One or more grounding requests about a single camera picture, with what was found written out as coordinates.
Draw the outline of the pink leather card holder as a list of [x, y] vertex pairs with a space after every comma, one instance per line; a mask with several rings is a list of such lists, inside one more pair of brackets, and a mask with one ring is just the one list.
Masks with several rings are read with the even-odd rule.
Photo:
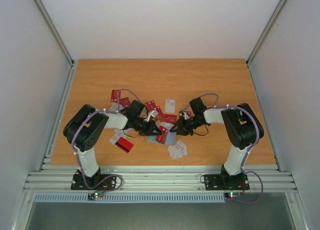
[[148, 136], [146, 141], [148, 143], [162, 144], [162, 145], [174, 145], [176, 143], [176, 133], [170, 132], [167, 127], [159, 126], [161, 135]]

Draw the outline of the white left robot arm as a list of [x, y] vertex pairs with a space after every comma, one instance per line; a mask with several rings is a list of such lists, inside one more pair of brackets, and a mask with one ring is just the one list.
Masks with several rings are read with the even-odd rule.
[[104, 129], [134, 129], [141, 136], [161, 135], [156, 125], [156, 110], [140, 114], [146, 106], [140, 102], [132, 103], [120, 111], [98, 110], [91, 105], [84, 105], [67, 123], [63, 135], [71, 144], [76, 155], [79, 170], [83, 172], [83, 184], [89, 189], [96, 189], [101, 183], [94, 146]]

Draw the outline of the white card under arm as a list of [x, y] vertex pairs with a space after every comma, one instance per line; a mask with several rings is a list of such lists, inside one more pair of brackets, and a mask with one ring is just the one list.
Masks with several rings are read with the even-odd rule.
[[120, 137], [126, 138], [128, 130], [114, 129], [115, 134], [110, 138], [110, 142], [115, 145]]

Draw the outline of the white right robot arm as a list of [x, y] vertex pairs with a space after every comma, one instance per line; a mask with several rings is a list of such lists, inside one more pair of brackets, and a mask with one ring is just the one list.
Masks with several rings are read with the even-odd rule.
[[224, 124], [231, 148], [220, 181], [225, 188], [234, 187], [252, 148], [264, 136], [261, 123], [248, 103], [208, 108], [200, 102], [190, 106], [194, 116], [182, 114], [170, 131], [187, 136], [194, 135], [195, 129], [203, 125]]

